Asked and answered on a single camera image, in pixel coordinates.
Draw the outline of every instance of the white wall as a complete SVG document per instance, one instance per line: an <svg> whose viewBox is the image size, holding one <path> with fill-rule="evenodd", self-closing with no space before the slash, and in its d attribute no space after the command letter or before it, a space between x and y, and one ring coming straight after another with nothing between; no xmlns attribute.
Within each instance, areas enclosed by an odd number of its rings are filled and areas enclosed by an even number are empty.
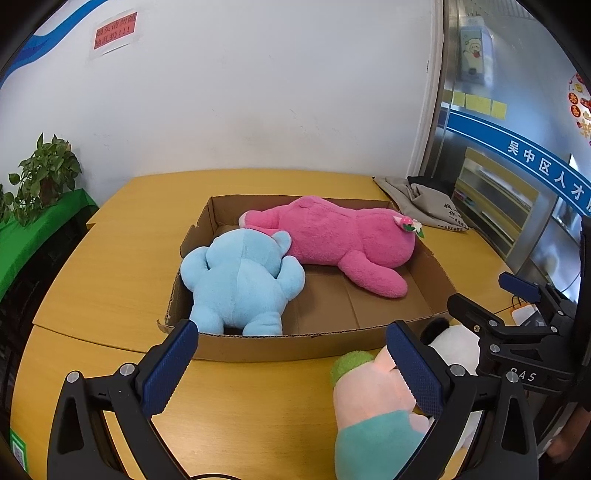
<svg viewBox="0 0 591 480"><path fill-rule="evenodd" d="M89 59L96 25L133 8L141 39ZM0 90L0 182L41 131L72 142L99 203L168 171L404 176L423 156L440 32L441 0L109 0Z"/></svg>

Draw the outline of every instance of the qr code sticker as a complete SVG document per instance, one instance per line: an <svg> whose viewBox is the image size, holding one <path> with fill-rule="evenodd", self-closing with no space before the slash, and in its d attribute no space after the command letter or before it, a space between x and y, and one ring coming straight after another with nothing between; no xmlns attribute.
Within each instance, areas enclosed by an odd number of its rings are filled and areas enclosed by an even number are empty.
<svg viewBox="0 0 591 480"><path fill-rule="evenodd" d="M21 464L22 468L25 469L25 452L16 444L12 444L12 454L16 457L18 463Z"/></svg>

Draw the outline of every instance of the yellow sticky note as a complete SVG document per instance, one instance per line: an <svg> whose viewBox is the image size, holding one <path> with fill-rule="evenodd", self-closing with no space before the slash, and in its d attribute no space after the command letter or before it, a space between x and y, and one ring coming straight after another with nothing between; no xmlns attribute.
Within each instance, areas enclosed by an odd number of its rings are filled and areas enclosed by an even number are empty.
<svg viewBox="0 0 591 480"><path fill-rule="evenodd" d="M471 95L470 93L466 94L466 108L468 110L476 110L476 106L478 105L478 95Z"/></svg>
<svg viewBox="0 0 591 480"><path fill-rule="evenodd" d="M491 99L478 97L478 108L476 109L478 113L484 113L485 115L491 114Z"/></svg>
<svg viewBox="0 0 591 480"><path fill-rule="evenodd" d="M493 100L491 115L500 120L504 120L507 115L507 104Z"/></svg>
<svg viewBox="0 0 591 480"><path fill-rule="evenodd" d="M478 95L466 94L466 108L485 115L491 114L491 99Z"/></svg>
<svg viewBox="0 0 591 480"><path fill-rule="evenodd" d="M453 92L452 105L464 106L466 103L466 94L464 92Z"/></svg>
<svg viewBox="0 0 591 480"><path fill-rule="evenodd" d="M441 101L445 103L452 102L453 92L451 90L444 90L443 95L441 96Z"/></svg>

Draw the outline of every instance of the white and black plush toy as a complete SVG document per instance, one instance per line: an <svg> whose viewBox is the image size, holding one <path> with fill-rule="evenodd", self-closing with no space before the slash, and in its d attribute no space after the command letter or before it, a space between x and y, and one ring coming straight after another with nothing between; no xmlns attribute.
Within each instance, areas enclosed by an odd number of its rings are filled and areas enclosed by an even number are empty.
<svg viewBox="0 0 591 480"><path fill-rule="evenodd" d="M433 347L448 365L459 364L468 373L476 375L480 347L478 335L463 325L449 325L445 318L436 318L423 330L421 343ZM473 411L468 417L466 427L462 432L454 453L463 446L468 448L474 439L474 434L480 422L481 411Z"/></svg>

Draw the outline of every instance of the plush toy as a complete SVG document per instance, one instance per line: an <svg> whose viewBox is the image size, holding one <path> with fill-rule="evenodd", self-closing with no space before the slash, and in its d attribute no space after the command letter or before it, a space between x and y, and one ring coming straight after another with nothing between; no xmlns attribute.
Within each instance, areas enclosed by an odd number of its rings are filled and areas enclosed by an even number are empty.
<svg viewBox="0 0 591 480"><path fill-rule="evenodd" d="M429 429L386 347L342 356L331 370L338 480L392 480Z"/></svg>
<svg viewBox="0 0 591 480"><path fill-rule="evenodd" d="M404 297L408 287L393 270L413 254L421 225L395 210L353 210L319 197L244 213L239 224L268 235L291 235L289 254L302 264L337 265L354 283L378 295Z"/></svg>
<svg viewBox="0 0 591 480"><path fill-rule="evenodd" d="M470 329L461 324L450 326L447 319L442 317L429 323L421 334L421 343L433 347L448 365L463 366L470 375L476 375L476 367L480 361L478 340L478 335ZM481 415L481 411L470 413L454 453L461 447L470 446Z"/></svg>
<svg viewBox="0 0 591 480"><path fill-rule="evenodd" d="M246 336L281 335L281 314L305 279L300 263L284 257L290 245L287 232L237 229L189 253L181 278L193 292L189 318L199 332L221 335L229 326Z"/></svg>

